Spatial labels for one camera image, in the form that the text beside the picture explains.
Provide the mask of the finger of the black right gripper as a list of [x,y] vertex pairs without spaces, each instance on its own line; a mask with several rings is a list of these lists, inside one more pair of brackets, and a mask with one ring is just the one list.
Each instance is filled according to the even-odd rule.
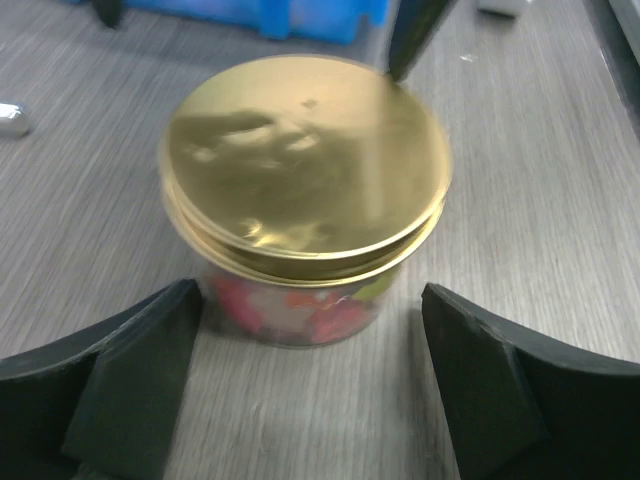
[[399,2],[387,54],[390,79],[400,82],[406,78],[455,4],[455,0]]
[[110,29],[117,29],[125,15],[124,0],[92,0],[92,8],[100,22]]

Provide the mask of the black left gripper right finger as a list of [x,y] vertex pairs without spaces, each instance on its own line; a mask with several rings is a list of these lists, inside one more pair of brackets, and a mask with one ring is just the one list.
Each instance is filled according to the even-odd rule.
[[422,322],[463,479],[636,479],[639,366],[434,283]]

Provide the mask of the silver metal scoop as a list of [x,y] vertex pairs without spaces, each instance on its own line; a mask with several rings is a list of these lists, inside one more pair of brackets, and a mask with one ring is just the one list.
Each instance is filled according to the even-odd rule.
[[0,135],[2,137],[23,137],[30,131],[30,119],[20,105],[0,103]]

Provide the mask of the clear plastic jar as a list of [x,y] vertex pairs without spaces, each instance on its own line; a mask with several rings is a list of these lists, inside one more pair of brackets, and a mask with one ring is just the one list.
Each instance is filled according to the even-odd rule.
[[301,288],[213,268],[201,286],[231,331],[284,346],[314,347],[342,341],[368,327],[378,317],[398,271],[394,267],[355,283]]

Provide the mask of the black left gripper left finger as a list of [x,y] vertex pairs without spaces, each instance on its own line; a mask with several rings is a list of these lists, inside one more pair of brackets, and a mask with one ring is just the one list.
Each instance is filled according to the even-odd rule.
[[1,361],[4,479],[160,479],[202,314],[193,279]]

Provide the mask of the blue plastic bin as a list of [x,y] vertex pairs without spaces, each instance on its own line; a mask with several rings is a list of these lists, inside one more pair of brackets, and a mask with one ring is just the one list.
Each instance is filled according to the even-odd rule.
[[125,12],[135,8],[242,25],[269,39],[349,44],[364,17],[374,27],[384,25],[389,5],[387,0],[138,0],[125,1]]

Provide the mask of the beige jar lid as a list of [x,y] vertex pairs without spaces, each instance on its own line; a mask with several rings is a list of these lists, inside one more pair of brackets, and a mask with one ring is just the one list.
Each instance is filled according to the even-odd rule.
[[435,115],[352,61],[279,55],[191,92],[158,149],[167,213],[210,263],[275,285],[358,282],[435,227],[452,179]]

